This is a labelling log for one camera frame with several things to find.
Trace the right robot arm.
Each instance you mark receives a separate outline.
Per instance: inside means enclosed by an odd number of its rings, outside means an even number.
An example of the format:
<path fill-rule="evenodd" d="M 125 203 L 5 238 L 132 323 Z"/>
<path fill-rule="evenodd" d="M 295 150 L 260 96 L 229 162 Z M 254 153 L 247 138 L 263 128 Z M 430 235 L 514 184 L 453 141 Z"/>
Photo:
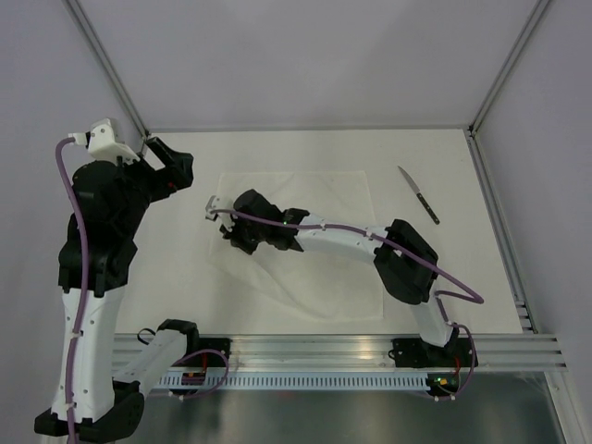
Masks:
<path fill-rule="evenodd" d="M 411 308 L 419 327 L 417 339 L 393 340 L 389 355 L 397 366 L 477 367 L 468 327 L 450 319 L 441 299 L 484 300 L 438 267 L 438 254 L 408 222 L 396 219 L 385 228 L 331 222 L 304 209 L 281 210 L 255 190 L 232 203 L 214 196 L 205 213 L 221 222 L 225 240 L 247 254 L 266 243 L 280 251 L 328 253 L 371 265 L 387 294 Z"/>

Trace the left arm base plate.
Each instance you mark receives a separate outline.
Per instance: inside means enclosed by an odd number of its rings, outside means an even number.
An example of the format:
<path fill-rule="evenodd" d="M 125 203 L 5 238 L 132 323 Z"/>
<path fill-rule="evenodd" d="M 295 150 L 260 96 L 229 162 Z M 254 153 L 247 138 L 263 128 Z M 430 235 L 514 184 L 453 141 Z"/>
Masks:
<path fill-rule="evenodd" d="M 213 337 L 200 339 L 198 351 L 202 350 L 215 350 L 220 354 L 223 354 L 226 358 L 231 355 L 231 339 L 222 337 Z M 223 359 L 215 353 L 206 352 L 199 355 L 193 356 L 190 359 L 182 363 L 188 367 L 203 367 L 209 368 L 223 368 L 225 366 Z"/>

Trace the black handled steak knife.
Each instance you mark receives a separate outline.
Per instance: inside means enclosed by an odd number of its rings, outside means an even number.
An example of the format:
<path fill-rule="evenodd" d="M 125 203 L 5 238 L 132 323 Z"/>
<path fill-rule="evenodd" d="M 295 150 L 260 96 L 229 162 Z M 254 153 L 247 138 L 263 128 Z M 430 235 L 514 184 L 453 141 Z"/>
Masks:
<path fill-rule="evenodd" d="M 405 181 L 407 182 L 407 184 L 409 185 L 409 187 L 413 191 L 417 200 L 424 207 L 425 211 L 427 212 L 427 214 L 429 215 L 429 217 L 431 218 L 433 223 L 436 225 L 439 225 L 440 220 L 439 220 L 438 216 L 436 215 L 436 213 L 434 212 L 432 207 L 427 202 L 426 198 L 424 197 L 424 195 L 420 191 L 420 188 L 418 187 L 416 182 L 413 180 L 413 178 L 409 175 L 409 173 L 402 166 L 398 166 L 398 170 L 400 171 L 401 175 L 403 176 L 403 178 L 405 179 Z"/>

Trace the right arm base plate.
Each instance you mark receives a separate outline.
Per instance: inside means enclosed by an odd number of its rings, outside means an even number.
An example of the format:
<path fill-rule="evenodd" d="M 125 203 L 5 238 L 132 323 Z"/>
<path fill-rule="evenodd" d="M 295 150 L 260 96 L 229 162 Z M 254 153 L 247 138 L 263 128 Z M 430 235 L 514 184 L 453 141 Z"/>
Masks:
<path fill-rule="evenodd" d="M 470 368 L 478 366 L 478 358 L 468 338 L 454 339 L 440 348 L 420 338 L 398 338 L 391 342 L 388 357 L 397 368 Z"/>

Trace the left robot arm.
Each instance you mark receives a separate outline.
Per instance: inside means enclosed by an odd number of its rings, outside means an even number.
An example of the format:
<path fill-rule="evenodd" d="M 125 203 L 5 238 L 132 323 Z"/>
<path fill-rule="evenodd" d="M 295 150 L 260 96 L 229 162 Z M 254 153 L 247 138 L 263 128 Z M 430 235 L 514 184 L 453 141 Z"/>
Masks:
<path fill-rule="evenodd" d="M 137 429 L 148 394 L 166 370 L 196 364 L 202 355 L 192 321 L 165 320 L 154 338 L 122 371 L 112 372 L 118 312 L 138 251 L 135 235 L 149 206 L 193 183 L 193 157 L 151 137 L 147 148 L 162 162 L 143 156 L 125 161 L 93 160 L 69 175 L 60 141 L 55 160 L 73 213 L 58 255 L 65 336 L 60 378 L 52 406 L 34 421 L 40 435 L 70 443 L 111 443 Z"/>

